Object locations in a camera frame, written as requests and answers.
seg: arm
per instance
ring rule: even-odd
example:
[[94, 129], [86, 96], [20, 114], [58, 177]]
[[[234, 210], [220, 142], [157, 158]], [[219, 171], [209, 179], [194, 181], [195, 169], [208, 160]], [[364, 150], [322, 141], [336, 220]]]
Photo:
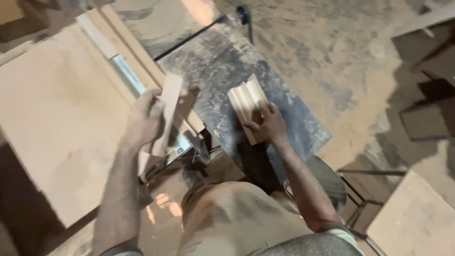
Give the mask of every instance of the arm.
[[164, 103], [161, 90], [145, 92], [131, 107], [99, 207], [93, 234], [94, 256], [121, 243], [135, 243], [139, 234], [137, 156], [142, 145], [159, 137]]
[[324, 189], [289, 143], [286, 123], [277, 106], [264, 101], [260, 101], [259, 106], [264, 116], [262, 125], [246, 122], [244, 126], [259, 133], [280, 154], [298, 209], [308, 228], [316, 232], [327, 221], [340, 222]]

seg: forearm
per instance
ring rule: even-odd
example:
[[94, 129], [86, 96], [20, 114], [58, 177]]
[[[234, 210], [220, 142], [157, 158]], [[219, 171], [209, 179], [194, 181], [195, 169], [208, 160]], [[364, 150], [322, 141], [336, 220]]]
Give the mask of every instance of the forearm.
[[307, 226], [317, 231], [326, 221], [339, 221], [329, 197], [289, 141], [274, 144], [281, 155], [297, 206]]
[[138, 152], [138, 147], [120, 143], [95, 222], [94, 256], [139, 234]]

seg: left hand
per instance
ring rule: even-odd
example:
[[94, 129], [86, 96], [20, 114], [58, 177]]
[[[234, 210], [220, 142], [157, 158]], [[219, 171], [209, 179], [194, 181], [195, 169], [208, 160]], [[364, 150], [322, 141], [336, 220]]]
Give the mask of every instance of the left hand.
[[161, 89], [148, 90], [132, 105], [122, 144], [140, 148], [159, 138], [163, 132], [165, 103], [157, 98]]

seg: hand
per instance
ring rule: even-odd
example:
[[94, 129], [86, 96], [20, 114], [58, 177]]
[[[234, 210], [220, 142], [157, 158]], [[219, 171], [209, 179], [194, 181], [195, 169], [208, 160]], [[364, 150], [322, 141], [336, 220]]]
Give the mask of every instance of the hand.
[[274, 146], [286, 142], [288, 140], [286, 123], [281, 117], [277, 105], [272, 102], [266, 103], [264, 100], [260, 100], [259, 107], [264, 116], [262, 125], [251, 121], [245, 122], [243, 125], [253, 133], [258, 133], [265, 141]]
[[164, 127], [164, 102], [157, 99], [161, 89], [148, 90], [131, 106], [122, 145], [139, 149], [160, 137]]

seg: dusty table surface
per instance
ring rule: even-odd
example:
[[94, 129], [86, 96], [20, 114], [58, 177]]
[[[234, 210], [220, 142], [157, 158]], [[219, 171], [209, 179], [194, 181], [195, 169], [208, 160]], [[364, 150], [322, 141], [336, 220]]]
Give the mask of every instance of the dusty table surface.
[[229, 102], [229, 89], [256, 74], [269, 101], [280, 109], [289, 140], [304, 160], [331, 134], [240, 34], [237, 21], [235, 14], [223, 17], [157, 63], [165, 72], [183, 76], [182, 87], [197, 94], [193, 107], [209, 132], [240, 169], [269, 192], [286, 179], [280, 157], [271, 145], [249, 144]]

